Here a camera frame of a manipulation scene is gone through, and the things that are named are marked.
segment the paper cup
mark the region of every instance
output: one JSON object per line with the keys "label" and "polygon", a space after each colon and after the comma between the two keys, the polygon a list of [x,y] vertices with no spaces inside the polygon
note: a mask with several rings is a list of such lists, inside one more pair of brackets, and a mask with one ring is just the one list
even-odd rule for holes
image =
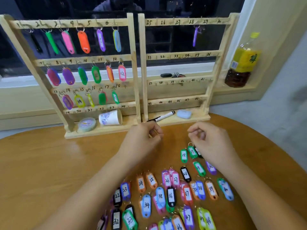
{"label": "paper cup", "polygon": [[102,125],[121,125],[122,113],[119,109],[99,115],[99,122]]}

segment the bottle cap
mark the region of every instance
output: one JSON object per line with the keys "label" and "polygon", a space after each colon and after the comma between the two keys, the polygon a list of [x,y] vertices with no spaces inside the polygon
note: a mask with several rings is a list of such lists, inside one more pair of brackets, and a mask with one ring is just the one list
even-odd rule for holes
{"label": "bottle cap", "polygon": [[258,38],[260,32],[253,32],[251,33],[251,38]]}
{"label": "bottle cap", "polygon": [[78,123],[78,130],[82,132],[91,131],[95,128],[95,126],[96,120],[94,118],[85,118]]}

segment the wooden table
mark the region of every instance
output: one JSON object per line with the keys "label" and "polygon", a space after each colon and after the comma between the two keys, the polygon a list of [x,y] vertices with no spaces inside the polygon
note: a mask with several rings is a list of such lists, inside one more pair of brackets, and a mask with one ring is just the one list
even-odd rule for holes
{"label": "wooden table", "polygon": [[[227,129],[240,158],[278,195],[307,219],[307,174],[282,149],[253,129],[234,120],[210,114],[210,122]],[[131,181],[132,204],[139,229],[162,218],[152,206],[148,220],[142,218],[138,206],[136,173],[150,170],[161,183],[161,171],[183,166],[180,150],[190,142],[187,129],[191,124],[163,127],[161,145],[126,178]],[[0,229],[32,229],[41,223],[88,179],[90,179],[119,149],[125,132],[78,139],[64,139],[63,127],[36,129],[0,140]],[[205,167],[205,161],[198,159]],[[191,159],[187,168],[197,178]],[[248,212],[236,193],[228,201],[217,185],[220,173],[210,177],[219,192],[213,201],[206,191],[206,200],[194,201],[211,212],[217,229],[255,229]],[[179,205],[182,204],[177,191]]]}

